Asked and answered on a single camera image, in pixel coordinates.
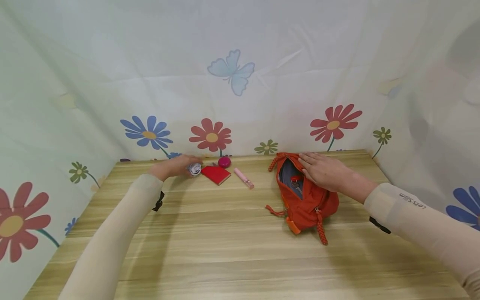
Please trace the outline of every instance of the pink ball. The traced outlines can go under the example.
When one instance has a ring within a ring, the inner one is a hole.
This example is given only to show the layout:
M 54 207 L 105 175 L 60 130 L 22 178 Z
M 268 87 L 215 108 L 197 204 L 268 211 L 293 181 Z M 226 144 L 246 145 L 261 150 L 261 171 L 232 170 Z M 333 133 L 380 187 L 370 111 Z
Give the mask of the pink ball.
M 221 166 L 222 168 L 228 168 L 230 167 L 232 161 L 230 160 L 230 158 L 224 156 L 224 157 L 221 157 L 219 160 L 218 160 L 218 165 Z

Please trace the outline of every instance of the red flower print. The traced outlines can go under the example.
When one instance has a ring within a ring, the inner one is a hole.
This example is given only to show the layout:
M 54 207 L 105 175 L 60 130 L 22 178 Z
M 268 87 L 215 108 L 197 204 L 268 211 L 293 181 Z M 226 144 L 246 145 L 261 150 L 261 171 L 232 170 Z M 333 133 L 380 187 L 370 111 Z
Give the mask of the red flower print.
M 189 141 L 192 143 L 201 142 L 198 144 L 199 149 L 208 148 L 211 152 L 220 149 L 220 156 L 222 156 L 222 150 L 226 149 L 226 144 L 232 142 L 231 139 L 228 139 L 232 131 L 228 128 L 222 129 L 222 122 L 217 122 L 214 126 L 212 120 L 208 118 L 202 120 L 202 127 L 203 129 L 198 126 L 192 127 L 192 133 L 197 136 L 191 137 Z
M 38 238 L 27 230 L 45 232 L 43 228 L 50 224 L 49 215 L 28 218 L 48 201 L 48 195 L 41 192 L 28 205 L 25 205 L 32 187 L 31 182 L 24 182 L 15 194 L 12 207 L 7 194 L 0 189 L 0 260 L 5 256 L 10 244 L 10 261 L 12 263 L 18 261 L 22 256 L 20 245 L 27 250 L 31 250 L 38 243 Z
M 350 122 L 351 120 L 359 117 L 362 114 L 361 110 L 357 110 L 350 114 L 354 105 L 349 104 L 343 109 L 342 105 L 339 105 L 333 110 L 333 107 L 329 107 L 325 111 L 327 120 L 315 119 L 310 123 L 310 126 L 318 128 L 310 132 L 311 136 L 317 135 L 316 141 L 322 139 L 323 143 L 327 143 L 333 134 L 332 143 L 328 148 L 330 150 L 333 141 L 339 140 L 343 137 L 343 132 L 340 129 L 354 129 L 358 126 L 358 122 Z

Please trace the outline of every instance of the light blue butterfly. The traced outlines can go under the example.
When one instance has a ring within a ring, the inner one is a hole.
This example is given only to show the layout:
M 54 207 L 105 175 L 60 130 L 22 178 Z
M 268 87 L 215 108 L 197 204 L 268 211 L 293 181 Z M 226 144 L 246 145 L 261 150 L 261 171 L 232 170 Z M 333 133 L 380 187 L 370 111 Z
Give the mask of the light blue butterfly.
M 226 61 L 224 59 L 217 59 L 207 68 L 210 74 L 217 77 L 224 77 L 224 80 L 228 80 L 233 93 L 237 96 L 241 96 L 247 88 L 247 78 L 252 75 L 255 68 L 253 62 L 249 62 L 240 68 L 238 65 L 239 57 L 240 50 L 230 51 Z

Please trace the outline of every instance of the human hand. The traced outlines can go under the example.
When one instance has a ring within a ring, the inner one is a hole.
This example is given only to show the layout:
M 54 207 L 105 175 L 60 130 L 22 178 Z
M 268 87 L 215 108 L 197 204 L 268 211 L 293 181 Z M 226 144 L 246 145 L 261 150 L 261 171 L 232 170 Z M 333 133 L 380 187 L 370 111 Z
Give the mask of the human hand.
M 304 167 L 302 172 L 305 177 L 331 192 L 338 192 L 344 179 L 350 177 L 353 173 L 338 159 L 312 152 L 300 153 L 299 155 L 299 162 Z
M 322 154 L 300 153 L 299 162 L 304 169 L 305 177 L 316 185 L 331 192 L 342 194 L 364 203 L 365 199 L 378 186 L 345 166 L 335 158 Z
M 194 163 L 202 164 L 203 161 L 199 157 L 182 154 L 172 159 L 164 160 L 158 164 L 154 164 L 148 171 L 148 174 L 157 177 L 161 181 L 165 181 L 169 177 L 179 175 L 192 177 L 190 171 L 187 170 L 187 167 Z

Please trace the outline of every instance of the green flower print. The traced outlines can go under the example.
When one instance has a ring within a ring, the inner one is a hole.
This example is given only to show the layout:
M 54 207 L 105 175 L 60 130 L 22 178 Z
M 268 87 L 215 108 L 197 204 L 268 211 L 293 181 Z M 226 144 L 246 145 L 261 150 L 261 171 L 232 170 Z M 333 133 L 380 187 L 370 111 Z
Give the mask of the green flower print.
M 382 146 L 388 144 L 388 140 L 392 138 L 392 135 L 390 134 L 390 129 L 385 129 L 385 127 L 382 127 L 380 130 L 375 130 L 373 132 L 373 136 L 378 139 L 378 143 L 380 144 L 380 147 L 378 147 L 377 152 L 375 152 L 372 158 L 377 156 Z
M 263 152 L 263 154 L 269 155 L 269 154 L 273 154 L 274 152 L 276 152 L 278 150 L 276 148 L 276 147 L 278 147 L 278 143 L 274 143 L 272 140 L 268 140 L 267 144 L 261 142 L 260 146 L 261 147 L 256 147 L 255 148 L 255 151 L 258 154 Z
M 70 177 L 70 181 L 73 182 L 73 183 L 79 183 L 80 180 L 82 179 L 86 179 L 87 178 L 87 175 L 90 176 L 96 183 L 96 185 L 100 188 L 100 185 L 98 184 L 98 182 L 96 181 L 95 177 L 93 177 L 92 174 L 90 174 L 90 172 L 88 172 L 87 170 L 87 166 L 83 166 L 81 163 L 79 162 L 74 162 L 72 163 L 72 166 L 73 166 L 73 169 L 70 169 L 68 172 L 70 174 L 73 174 L 72 177 Z

